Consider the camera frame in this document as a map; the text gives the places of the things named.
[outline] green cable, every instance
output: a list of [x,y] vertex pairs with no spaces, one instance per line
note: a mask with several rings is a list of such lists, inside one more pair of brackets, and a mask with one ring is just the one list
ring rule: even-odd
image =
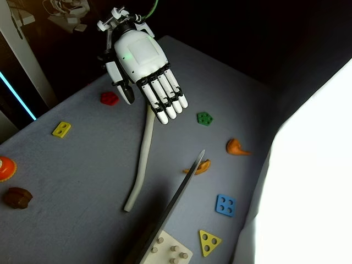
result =
[[158,5],[158,2],[159,2],[159,0],[155,0],[153,8],[150,10],[148,15],[143,16],[143,19],[147,19],[148,17],[150,17],[154,13],[156,6]]

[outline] white peg board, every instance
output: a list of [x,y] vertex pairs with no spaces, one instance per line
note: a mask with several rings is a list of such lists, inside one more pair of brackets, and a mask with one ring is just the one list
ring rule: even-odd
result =
[[[188,264],[190,262],[193,253],[187,247],[165,231],[161,231],[159,238],[163,238],[164,242],[160,244],[157,241],[153,242],[153,248],[157,248],[158,251],[156,253],[150,251],[146,260],[141,264],[170,264],[171,259],[178,260],[178,264]],[[179,250],[172,251],[172,246],[179,246]],[[180,253],[187,253],[188,258],[181,258]]]

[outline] blue light strip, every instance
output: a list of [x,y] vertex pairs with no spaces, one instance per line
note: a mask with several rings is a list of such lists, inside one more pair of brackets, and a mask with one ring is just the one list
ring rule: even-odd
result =
[[27,113],[33,118],[33,120],[37,120],[36,117],[32,114],[32,112],[29,110],[29,108],[26,106],[26,104],[22,101],[21,97],[16,93],[16,91],[12,88],[11,84],[6,80],[5,76],[2,74],[0,71],[0,78],[3,80],[3,82],[6,84],[8,89],[13,93],[13,95],[16,97],[16,99],[20,102],[20,104],[23,106],[23,108],[27,111]]

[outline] table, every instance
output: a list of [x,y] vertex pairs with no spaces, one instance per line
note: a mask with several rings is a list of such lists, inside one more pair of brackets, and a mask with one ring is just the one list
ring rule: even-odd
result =
[[[18,164],[0,194],[16,186],[34,197],[25,210],[0,203],[0,263],[121,263],[202,149],[211,167],[190,182],[165,231],[193,251],[191,263],[229,262],[270,145],[264,135],[273,102],[267,87],[231,67],[169,36],[159,43],[189,107],[168,125],[155,121],[132,211],[122,208],[136,175],[146,106],[136,87],[131,106],[101,104],[100,94],[114,90],[104,75],[0,146],[0,155]],[[214,118],[210,126],[197,123],[203,111]],[[51,135],[60,121],[72,124],[64,139]],[[227,154],[233,137],[253,155]],[[217,194],[237,200],[235,217],[215,212]],[[207,258],[199,229],[223,239]]]

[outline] green pentagon block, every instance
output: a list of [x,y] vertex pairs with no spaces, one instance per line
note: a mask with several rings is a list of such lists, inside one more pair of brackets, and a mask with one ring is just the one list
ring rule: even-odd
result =
[[201,125],[209,126],[213,122],[214,118],[211,117],[207,112],[201,112],[197,114],[198,123]]

